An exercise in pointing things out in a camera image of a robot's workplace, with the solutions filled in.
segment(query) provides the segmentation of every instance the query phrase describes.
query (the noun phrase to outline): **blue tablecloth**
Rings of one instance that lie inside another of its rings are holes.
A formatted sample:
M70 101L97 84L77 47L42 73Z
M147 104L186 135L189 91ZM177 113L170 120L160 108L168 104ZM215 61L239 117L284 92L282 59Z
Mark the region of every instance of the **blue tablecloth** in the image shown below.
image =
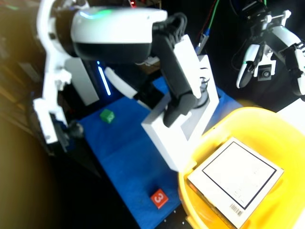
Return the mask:
M155 85L167 91L162 78ZM209 127L241 107L223 91L218 93L220 102ZM111 124L99 117L105 108L115 113ZM169 169L141 127L148 110L126 97L105 108L80 121L86 140L139 226L155 228L180 204L177 173ZM150 196L159 188L169 200L158 210Z

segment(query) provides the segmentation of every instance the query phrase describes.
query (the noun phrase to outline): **yellow bin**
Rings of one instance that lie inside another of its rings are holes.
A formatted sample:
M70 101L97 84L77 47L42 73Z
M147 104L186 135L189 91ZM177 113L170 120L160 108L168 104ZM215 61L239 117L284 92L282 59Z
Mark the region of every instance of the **yellow bin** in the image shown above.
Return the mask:
M233 111L206 132L189 166L178 174L179 195L187 221L194 229L228 228L186 180L197 165L232 136L284 169L242 229L293 228L305 209L305 136L276 113L254 107Z

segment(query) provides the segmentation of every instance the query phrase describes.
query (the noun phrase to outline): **red cable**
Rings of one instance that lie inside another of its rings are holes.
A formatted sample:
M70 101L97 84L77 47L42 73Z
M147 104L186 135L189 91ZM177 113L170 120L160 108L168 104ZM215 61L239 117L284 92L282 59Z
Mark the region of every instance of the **red cable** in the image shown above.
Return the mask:
M208 23L208 21L209 21L209 19L210 19L210 17L211 17L211 14L212 14L213 8L214 8L214 6L215 6L215 4L216 4L216 1L217 1L217 0L214 0L214 2L213 2L213 4L212 4L212 6L211 6L211 8L210 8L210 12L209 12L209 14L208 14L208 17L207 17L207 19L205 20L205 23L204 23L204 25L203 25L202 29L199 31L199 33L198 33L198 35L197 35L197 38L196 38L196 39L198 39L198 37L200 36L200 34L203 32L203 30L204 30L205 26L207 25L207 23Z

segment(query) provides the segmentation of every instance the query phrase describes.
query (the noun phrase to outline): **green die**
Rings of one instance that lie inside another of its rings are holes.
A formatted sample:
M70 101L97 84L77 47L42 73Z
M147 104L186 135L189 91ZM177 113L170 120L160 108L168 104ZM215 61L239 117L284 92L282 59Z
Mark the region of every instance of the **green die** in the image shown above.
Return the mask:
M100 113L100 118L101 120L103 120L104 122L107 122L107 123L111 123L113 121L113 119L115 118L114 116L114 113L108 109L105 109L103 110L101 113Z

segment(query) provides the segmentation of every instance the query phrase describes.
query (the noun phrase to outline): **number 3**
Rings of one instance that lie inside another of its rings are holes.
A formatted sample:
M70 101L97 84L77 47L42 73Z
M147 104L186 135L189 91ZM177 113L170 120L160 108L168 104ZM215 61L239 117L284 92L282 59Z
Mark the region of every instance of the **number 3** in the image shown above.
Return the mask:
M159 193L157 197L154 197L154 201L156 201L156 203L160 203L161 200L163 200L164 196Z

